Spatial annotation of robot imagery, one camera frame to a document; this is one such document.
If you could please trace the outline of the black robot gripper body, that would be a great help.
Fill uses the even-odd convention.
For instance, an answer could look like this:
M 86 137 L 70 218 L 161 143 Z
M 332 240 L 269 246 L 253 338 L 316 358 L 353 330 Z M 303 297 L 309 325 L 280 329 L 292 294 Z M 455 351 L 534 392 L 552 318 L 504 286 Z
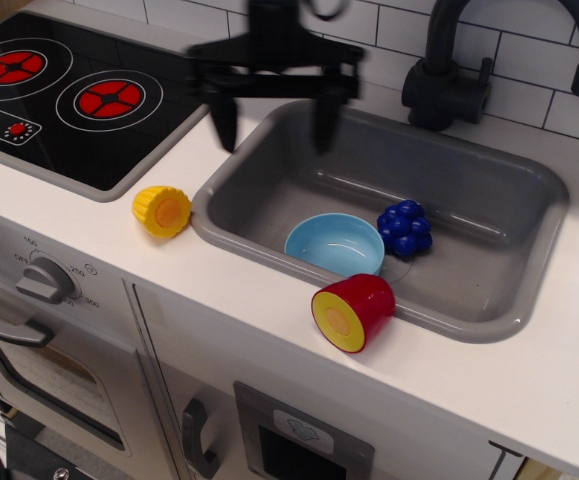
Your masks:
M 363 49 L 308 31 L 303 4 L 249 1 L 245 33 L 186 51 L 193 87 L 206 99 L 358 98 Z

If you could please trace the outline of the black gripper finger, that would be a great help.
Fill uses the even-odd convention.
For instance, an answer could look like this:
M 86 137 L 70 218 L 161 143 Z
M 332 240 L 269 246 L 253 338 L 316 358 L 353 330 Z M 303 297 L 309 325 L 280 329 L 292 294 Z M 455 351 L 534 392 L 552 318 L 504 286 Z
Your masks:
M 208 104 L 223 149 L 233 153 L 238 133 L 238 105 L 233 97 L 218 92 L 210 96 Z
M 339 112 L 340 95 L 324 95 L 315 99 L 313 139 L 318 153 L 326 153 L 334 141 Z

